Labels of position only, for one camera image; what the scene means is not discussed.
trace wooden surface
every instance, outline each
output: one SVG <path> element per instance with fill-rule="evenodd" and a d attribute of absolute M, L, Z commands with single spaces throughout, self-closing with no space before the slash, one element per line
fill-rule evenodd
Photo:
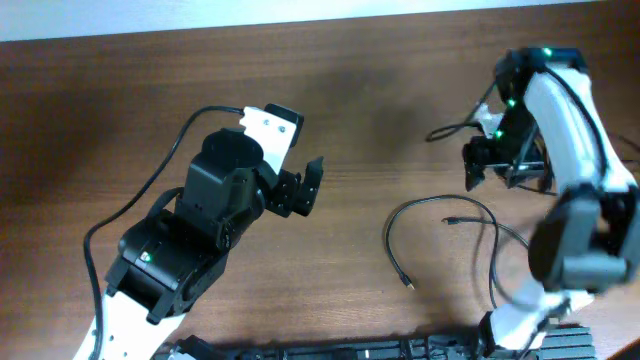
<path fill-rule="evenodd" d="M 93 317 L 84 233 L 137 191 L 188 115 L 209 104 L 304 112 L 285 167 L 303 171 L 324 155 L 326 172 L 311 216 L 256 222 L 174 338 L 322 341 L 475 325 L 489 309 L 491 230 L 478 245 L 480 226 L 440 219 L 477 209 L 442 202 L 398 221 L 393 247 L 415 292 L 383 251 L 396 206 L 464 193 L 460 151 L 471 133 L 437 144 L 425 134 L 469 111 L 507 48 L 555 44 L 583 50 L 605 126 L 640 140 L 638 10 L 614 1 L 0 44 L 2 357 L 75 353 Z M 101 277 L 119 236 L 184 182 L 204 136 L 235 124 L 200 119 L 148 195 L 95 236 Z M 553 201 L 493 177 L 471 196 L 525 232 Z M 498 271 L 514 283 L 527 271 L 524 251 L 510 246 Z M 609 356 L 640 334 L 638 300 L 636 283 L 570 320 L 591 326 Z"/>

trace white wall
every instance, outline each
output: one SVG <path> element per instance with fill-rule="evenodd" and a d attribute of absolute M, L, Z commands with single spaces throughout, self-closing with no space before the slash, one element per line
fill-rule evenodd
<path fill-rule="evenodd" d="M 586 0 L 4 0 L 0 41 Z"/>

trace robotic arm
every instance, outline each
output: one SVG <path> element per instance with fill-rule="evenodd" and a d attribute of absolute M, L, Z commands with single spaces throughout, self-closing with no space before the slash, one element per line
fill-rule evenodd
<path fill-rule="evenodd" d="M 282 217 L 311 212 L 322 158 L 307 165 L 304 182 L 281 169 L 303 116 L 274 104 L 243 113 L 245 128 L 207 136 L 185 186 L 163 193 L 122 236 L 102 297 L 102 347 L 93 353 L 94 319 L 74 359 L 151 358 L 222 275 L 229 251 L 264 210 Z M 165 206 L 174 198 L 172 213 Z"/>
<path fill-rule="evenodd" d="M 477 355 L 484 357 L 537 348 L 549 318 L 632 281 L 640 262 L 640 192 L 608 141 L 581 54 L 510 51 L 495 76 L 507 109 L 503 116 L 476 116 L 484 136 L 463 148 L 467 190 L 486 168 L 508 187 L 531 178 L 546 179 L 548 187 L 552 166 L 559 198 L 530 242 L 536 281 L 518 292 L 518 304 L 499 307 L 480 324 Z M 540 140 L 544 146 L 532 146 Z"/>

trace cable plug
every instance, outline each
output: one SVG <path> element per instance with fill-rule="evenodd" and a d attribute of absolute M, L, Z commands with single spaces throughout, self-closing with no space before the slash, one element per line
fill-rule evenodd
<path fill-rule="evenodd" d="M 450 216 L 448 218 L 442 219 L 442 222 L 447 225 L 457 225 L 460 224 L 460 218 Z"/>
<path fill-rule="evenodd" d="M 415 290 L 415 286 L 413 286 L 413 283 L 411 283 L 411 279 L 409 278 L 409 276 L 407 276 L 407 274 L 402 273 L 400 274 L 400 281 L 402 281 L 402 283 L 408 287 L 411 290 Z"/>

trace wooden table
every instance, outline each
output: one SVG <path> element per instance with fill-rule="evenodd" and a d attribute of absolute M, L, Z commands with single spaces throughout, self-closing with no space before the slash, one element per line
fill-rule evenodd
<path fill-rule="evenodd" d="M 470 110 L 507 48 L 553 44 L 583 50 L 603 122 L 640 140 L 639 9 L 615 1 L 0 44 L 2 357 L 75 353 L 93 317 L 84 233 L 137 191 L 191 112 L 214 104 L 304 112 L 285 167 L 324 155 L 325 178 L 308 218 L 266 214 L 251 227 L 174 338 L 260 344 L 476 324 L 489 309 L 492 231 L 478 244 L 480 226 L 440 219 L 477 209 L 442 202 L 399 220 L 393 248 L 414 292 L 383 250 L 400 203 L 464 193 L 471 132 L 436 144 L 425 134 Z M 183 184 L 204 136 L 236 124 L 203 117 L 140 203 L 95 236 L 101 277 L 119 236 Z M 553 202 L 493 176 L 471 196 L 525 233 Z M 524 251 L 510 246 L 498 271 L 514 283 Z M 640 333 L 638 300 L 636 283 L 569 320 L 591 326 L 609 356 Z"/>

